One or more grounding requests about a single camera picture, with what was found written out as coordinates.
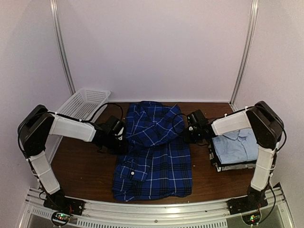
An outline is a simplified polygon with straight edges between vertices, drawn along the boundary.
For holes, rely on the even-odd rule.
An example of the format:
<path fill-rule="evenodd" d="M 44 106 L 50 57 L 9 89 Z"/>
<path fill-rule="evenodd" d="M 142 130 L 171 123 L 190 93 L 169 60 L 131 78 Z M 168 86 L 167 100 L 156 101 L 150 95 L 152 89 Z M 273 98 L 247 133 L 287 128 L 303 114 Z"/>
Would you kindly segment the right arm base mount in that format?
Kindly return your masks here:
<path fill-rule="evenodd" d="M 227 205 L 230 215 L 258 210 L 261 207 L 267 206 L 268 202 L 266 199 L 265 191 L 266 188 L 258 191 L 249 186 L 246 196 L 228 200 Z"/>

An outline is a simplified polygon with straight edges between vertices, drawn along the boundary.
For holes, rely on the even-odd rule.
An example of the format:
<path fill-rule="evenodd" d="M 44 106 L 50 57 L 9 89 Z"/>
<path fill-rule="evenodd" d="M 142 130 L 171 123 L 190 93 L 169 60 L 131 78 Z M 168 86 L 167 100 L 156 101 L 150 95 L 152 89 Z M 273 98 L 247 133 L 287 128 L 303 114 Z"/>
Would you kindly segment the blue plaid long sleeve shirt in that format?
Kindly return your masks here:
<path fill-rule="evenodd" d="M 142 101 L 129 105 L 128 153 L 117 157 L 112 192 L 116 201 L 159 200 L 192 193 L 190 147 L 180 107 Z"/>

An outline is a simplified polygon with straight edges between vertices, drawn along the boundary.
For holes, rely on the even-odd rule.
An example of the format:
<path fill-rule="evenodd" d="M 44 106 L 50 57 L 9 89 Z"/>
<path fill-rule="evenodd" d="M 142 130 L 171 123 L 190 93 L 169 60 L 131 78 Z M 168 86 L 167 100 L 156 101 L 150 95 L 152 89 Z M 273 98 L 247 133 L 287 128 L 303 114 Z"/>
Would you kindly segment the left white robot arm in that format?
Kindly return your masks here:
<path fill-rule="evenodd" d="M 33 170 L 44 191 L 50 194 L 49 202 L 58 211 L 68 207 L 68 200 L 60 193 L 60 184 L 46 155 L 49 137 L 65 137 L 92 143 L 98 148 L 105 147 L 115 155 L 128 152 L 125 138 L 125 124 L 122 118 L 111 115 L 103 123 L 95 123 L 93 118 L 80 119 L 48 110 L 37 105 L 17 128 L 19 149 Z"/>

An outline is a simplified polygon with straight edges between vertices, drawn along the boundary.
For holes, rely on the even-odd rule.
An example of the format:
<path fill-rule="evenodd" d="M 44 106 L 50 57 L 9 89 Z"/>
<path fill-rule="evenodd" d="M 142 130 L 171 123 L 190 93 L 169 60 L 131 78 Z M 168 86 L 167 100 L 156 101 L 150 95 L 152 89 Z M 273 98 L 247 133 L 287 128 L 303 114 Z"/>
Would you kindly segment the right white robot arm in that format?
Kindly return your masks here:
<path fill-rule="evenodd" d="M 254 176 L 244 198 L 246 209 L 254 209 L 262 201 L 276 166 L 280 141 L 286 139 L 284 123 L 264 101 L 218 118 L 206 118 L 201 110 L 186 116 L 188 125 L 181 132 L 184 141 L 198 144 L 209 140 L 211 157 L 219 171 L 242 169 L 253 165 Z"/>

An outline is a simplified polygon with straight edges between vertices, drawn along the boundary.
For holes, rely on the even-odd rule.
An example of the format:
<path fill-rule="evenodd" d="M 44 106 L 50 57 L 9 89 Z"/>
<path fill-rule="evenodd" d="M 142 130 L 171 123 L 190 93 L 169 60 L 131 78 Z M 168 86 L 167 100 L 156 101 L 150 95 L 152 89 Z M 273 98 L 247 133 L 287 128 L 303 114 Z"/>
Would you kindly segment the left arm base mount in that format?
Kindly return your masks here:
<path fill-rule="evenodd" d="M 45 191 L 45 194 L 44 207 L 69 215 L 82 215 L 85 202 L 83 200 L 66 197 L 62 187 L 53 194 L 50 194 L 47 191 Z"/>

